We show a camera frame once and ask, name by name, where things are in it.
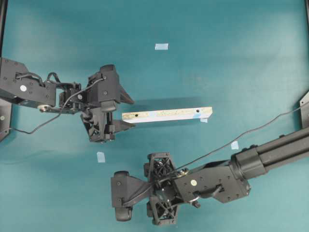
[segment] black cable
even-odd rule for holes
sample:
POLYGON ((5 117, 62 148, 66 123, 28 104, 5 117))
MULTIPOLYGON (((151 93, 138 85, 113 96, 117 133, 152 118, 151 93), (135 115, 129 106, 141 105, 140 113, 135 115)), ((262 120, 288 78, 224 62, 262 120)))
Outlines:
POLYGON ((38 125, 36 128, 34 128, 34 130, 28 132, 28 131, 25 131, 25 130, 16 129, 16 128, 14 128, 14 127, 8 127, 8 128, 6 128, 6 129, 0 131, 0 134, 2 134, 2 133, 4 133, 4 132, 7 132, 7 131, 9 131, 9 130, 14 130, 14 131, 18 131, 18 132, 26 133, 26 134, 33 134, 34 132, 36 132, 36 131, 37 131, 38 129, 40 129, 41 127, 45 126, 46 124, 48 124, 48 123, 50 123, 51 121, 54 121, 56 118, 58 118, 58 117, 62 114, 62 111, 63 111, 64 107, 66 106, 66 104, 68 104, 69 100, 70 100, 72 97, 74 97, 74 96, 80 94, 81 92, 84 92, 84 91, 90 89, 90 88, 91 88, 92 86, 94 86, 97 82, 102 81, 102 80, 103 80, 103 79, 96 80, 96 81, 95 81, 94 83, 92 83, 90 86, 88 86, 88 87, 86 87, 86 88, 84 88, 84 89, 82 89, 82 90, 80 90, 80 91, 78 91, 78 92, 72 94, 72 95, 65 101, 65 103, 64 103, 63 106, 61 107, 60 112, 58 113, 57 116, 55 116, 55 117, 51 118, 50 120, 48 120, 48 121, 46 121, 46 122, 44 122, 44 123, 38 125))
POLYGON ((130 204, 132 201, 134 201, 135 199, 137 199, 138 197, 140 197, 141 195, 143 195, 145 192, 147 192, 152 186, 154 185, 154 183, 152 183, 147 189, 145 189, 143 192, 137 194, 136 196, 132 197, 130 200, 124 202, 122 204, 123 207, 126 207, 126 205, 130 204))
POLYGON ((206 155, 203 155, 203 156, 201 156, 201 157, 199 157, 199 158, 197 158, 197 159, 195 159, 195 160, 193 160, 193 161, 191 161, 191 162, 189 162, 189 163, 186 163, 186 164, 184 164, 184 165, 182 165, 182 166, 176 168, 175 170, 173 170, 173 171, 167 173, 166 175, 172 174, 172 173, 176 172, 176 171, 179 170, 179 169, 182 169, 182 168, 184 168, 184 167, 186 167, 186 166, 189 166, 189 165, 191 165, 192 163, 195 163, 195 162, 197 162, 197 161, 199 161, 199 160, 201 160, 201 159, 203 159, 203 158, 205 158, 205 157, 211 155, 212 153, 215 153, 215 152, 217 152, 217 151, 219 151, 219 150, 221 150, 221 149, 223 149, 223 148, 229 146, 232 142, 236 141, 237 139, 239 139, 240 137, 242 137, 242 136, 245 135, 245 134, 248 134, 248 133, 257 131, 257 130, 259 130, 259 129, 262 129, 262 128, 268 126, 269 124, 273 123, 274 121, 276 121, 276 120, 277 120, 279 117, 281 117, 281 116, 288 115, 288 114, 293 113, 293 112, 295 112, 295 111, 297 111, 297 110, 300 110, 302 107, 306 106, 308 103, 309 103, 309 102, 307 102, 307 103, 305 103, 305 104, 303 104, 303 105, 299 106, 298 108, 293 109, 293 110, 291 110, 291 111, 288 111, 288 112, 285 112, 285 113, 281 113, 281 114, 279 114, 278 116, 276 116, 275 118, 273 118, 272 120, 270 120, 268 123, 265 123, 264 125, 262 125, 262 126, 260 126, 260 127, 256 127, 256 128, 251 129, 251 130, 245 131, 244 133, 240 134, 240 135, 237 136, 235 139, 233 139, 231 142, 229 142, 229 143, 227 143, 227 144, 225 144, 225 145, 223 145, 223 146, 221 146, 221 147, 219 147, 219 148, 217 148, 217 149, 215 149, 215 150, 213 150, 213 151, 207 153, 206 155))
POLYGON ((50 72, 50 73, 48 74, 46 80, 50 82, 50 78, 51 78, 52 76, 55 78, 55 80, 56 80, 58 83, 61 83, 61 82, 60 82, 60 79, 59 79, 59 77, 58 77, 58 75, 57 75, 57 73, 55 73, 55 72, 50 72))
POLYGON ((38 78, 38 80, 40 82, 40 86, 44 86, 42 78, 39 75, 37 75, 35 73, 32 73, 32 72, 16 73, 16 77, 15 78, 16 79, 23 79, 23 78, 29 77, 29 76, 38 78))

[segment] bolt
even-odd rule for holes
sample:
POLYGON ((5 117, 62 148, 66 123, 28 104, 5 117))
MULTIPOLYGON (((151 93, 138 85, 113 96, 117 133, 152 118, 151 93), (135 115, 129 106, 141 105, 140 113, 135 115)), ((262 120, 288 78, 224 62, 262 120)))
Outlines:
POLYGON ((25 85, 21 85, 19 88, 20 88, 20 91, 22 91, 22 92, 27 91, 27 87, 25 85))
POLYGON ((197 185, 197 181, 196 180, 191 180, 190 183, 191 183, 192 186, 196 186, 197 185))

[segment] black metal bracket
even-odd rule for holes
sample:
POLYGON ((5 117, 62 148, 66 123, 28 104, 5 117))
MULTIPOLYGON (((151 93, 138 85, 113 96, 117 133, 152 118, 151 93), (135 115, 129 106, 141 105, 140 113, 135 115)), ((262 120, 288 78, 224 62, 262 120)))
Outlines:
MULTIPOLYGON (((0 0, 0 57, 2 57, 2 46, 3 46, 3 37, 4 37, 4 27, 6 12, 8 7, 8 0, 0 0)), ((0 100, 0 131, 5 130, 11 126, 12 120, 12 104, 0 100)), ((0 142, 10 134, 10 131, 7 130, 4 133, 0 134, 0 142)))

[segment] teal table surface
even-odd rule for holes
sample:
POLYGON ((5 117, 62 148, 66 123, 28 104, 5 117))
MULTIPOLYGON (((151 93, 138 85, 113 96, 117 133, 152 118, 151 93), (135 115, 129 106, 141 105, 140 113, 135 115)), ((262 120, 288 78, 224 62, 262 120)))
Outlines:
MULTIPOLYGON (((87 84, 115 64, 135 100, 115 113, 212 106, 208 123, 154 122, 90 143, 78 115, 0 144, 1 232, 308 231, 309 160, 250 180, 247 198, 181 206, 178 224, 152 225, 146 200, 130 222, 115 220, 110 177, 143 177, 152 152, 180 166, 297 106, 309 89, 303 0, 10 0, 3 56, 46 77, 87 84), (156 43, 169 49, 156 51, 156 43), (97 152, 106 162, 98 163, 97 152)), ((14 106, 12 126, 31 130, 52 117, 14 106)), ((238 140, 240 149, 300 129, 299 112, 238 140)), ((229 159, 224 150, 190 166, 229 159)))

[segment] black robotic arm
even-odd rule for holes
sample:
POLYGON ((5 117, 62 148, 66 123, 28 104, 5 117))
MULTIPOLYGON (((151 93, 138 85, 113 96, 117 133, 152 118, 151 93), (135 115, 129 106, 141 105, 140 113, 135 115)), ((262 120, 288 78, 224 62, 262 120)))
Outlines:
POLYGON ((249 195, 248 180, 266 174, 284 164, 309 157, 309 128, 231 156, 229 160, 211 162, 192 170, 175 171, 169 153, 153 153, 144 165, 148 181, 116 172, 111 178, 112 206, 116 219, 131 219, 132 207, 144 198, 147 216, 153 224, 176 224, 179 206, 183 203, 199 208, 199 198, 213 197, 222 203, 249 195))
POLYGON ((51 72, 45 81, 29 72, 23 63, 2 57, 2 44, 7 11, 7 0, 0 0, 0 141, 10 130, 31 134, 39 127, 56 119, 61 114, 82 112, 81 119, 91 142, 106 142, 115 139, 115 133, 134 127, 134 124, 114 120, 112 113, 121 102, 134 101, 120 85, 114 65, 105 65, 88 78, 88 85, 81 89, 78 83, 62 83, 51 72), (56 107, 56 90, 59 107, 56 107), (41 112, 58 113, 58 116, 39 125, 31 132, 10 126, 11 103, 38 108, 41 112))

